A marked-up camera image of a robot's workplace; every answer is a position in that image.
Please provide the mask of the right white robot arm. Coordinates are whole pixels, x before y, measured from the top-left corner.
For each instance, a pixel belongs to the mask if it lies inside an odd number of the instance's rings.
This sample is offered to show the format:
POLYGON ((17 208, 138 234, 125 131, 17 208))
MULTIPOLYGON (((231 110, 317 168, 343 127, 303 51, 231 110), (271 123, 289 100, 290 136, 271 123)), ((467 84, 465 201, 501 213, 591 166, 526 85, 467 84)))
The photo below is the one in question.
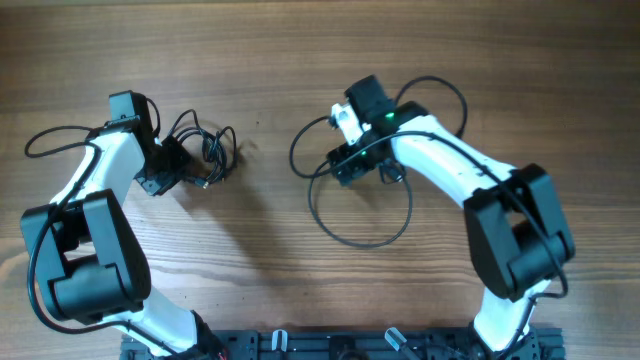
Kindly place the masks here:
POLYGON ((576 253, 550 175, 539 165, 494 160, 449 132, 425 107, 390 98, 377 77, 351 85, 328 122, 345 142, 326 156, 342 184, 377 169, 400 181, 410 168, 463 209, 474 270, 485 286, 472 322, 485 356, 506 359, 523 348, 543 298, 561 299, 564 265, 576 253))

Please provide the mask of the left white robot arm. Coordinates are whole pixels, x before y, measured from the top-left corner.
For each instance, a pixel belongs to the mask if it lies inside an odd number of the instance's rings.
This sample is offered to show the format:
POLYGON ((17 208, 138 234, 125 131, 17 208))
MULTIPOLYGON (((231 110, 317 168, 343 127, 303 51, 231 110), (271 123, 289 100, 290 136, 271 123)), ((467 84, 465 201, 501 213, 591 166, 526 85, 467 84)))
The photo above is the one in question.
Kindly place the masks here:
POLYGON ((85 156, 49 203, 28 209, 21 231, 29 254, 27 295, 49 329, 80 335, 116 328, 154 358, 223 359, 226 350, 194 311, 155 289, 122 205, 133 182, 160 196, 184 181, 206 188, 234 167, 193 174, 185 132, 159 136, 160 115, 145 95, 110 95, 111 119, 77 142, 85 156))

